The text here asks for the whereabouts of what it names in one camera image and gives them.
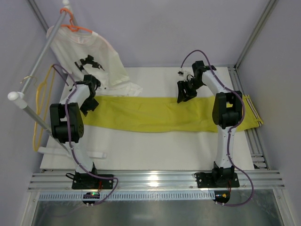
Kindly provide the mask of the yellow-green trousers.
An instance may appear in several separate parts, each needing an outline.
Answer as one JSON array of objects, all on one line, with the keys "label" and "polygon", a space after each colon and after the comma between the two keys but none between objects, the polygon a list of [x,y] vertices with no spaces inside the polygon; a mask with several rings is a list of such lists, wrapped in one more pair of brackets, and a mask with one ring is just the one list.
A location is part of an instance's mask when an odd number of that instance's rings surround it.
[{"label": "yellow-green trousers", "polygon": [[175,97],[97,96],[98,107],[83,116],[89,126],[132,132],[214,132],[214,97],[177,103]]}]

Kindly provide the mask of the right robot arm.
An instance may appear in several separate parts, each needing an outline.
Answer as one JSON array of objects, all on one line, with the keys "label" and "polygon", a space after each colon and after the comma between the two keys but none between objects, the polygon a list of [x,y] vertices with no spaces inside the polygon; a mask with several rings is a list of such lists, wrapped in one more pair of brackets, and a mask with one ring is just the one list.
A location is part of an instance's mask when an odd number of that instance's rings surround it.
[{"label": "right robot arm", "polygon": [[177,102],[187,102],[197,96],[197,89],[207,86],[215,96],[212,119],[218,128],[217,156],[209,173],[197,172],[198,188],[239,187],[238,175],[231,158],[237,125],[243,119],[242,93],[227,88],[215,73],[214,66],[203,61],[192,64],[193,75],[177,83]]}]

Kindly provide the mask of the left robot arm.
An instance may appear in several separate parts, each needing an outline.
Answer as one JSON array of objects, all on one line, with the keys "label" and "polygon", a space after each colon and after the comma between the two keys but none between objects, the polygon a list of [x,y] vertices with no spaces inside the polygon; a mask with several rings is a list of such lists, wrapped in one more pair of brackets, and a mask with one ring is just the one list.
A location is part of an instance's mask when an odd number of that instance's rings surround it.
[{"label": "left robot arm", "polygon": [[76,164],[72,189],[97,189],[99,186],[97,169],[81,144],[81,138],[84,135],[82,116],[98,107],[95,93],[100,85],[93,75],[85,75],[84,80],[75,82],[64,100],[49,108],[52,136],[68,149]]}]

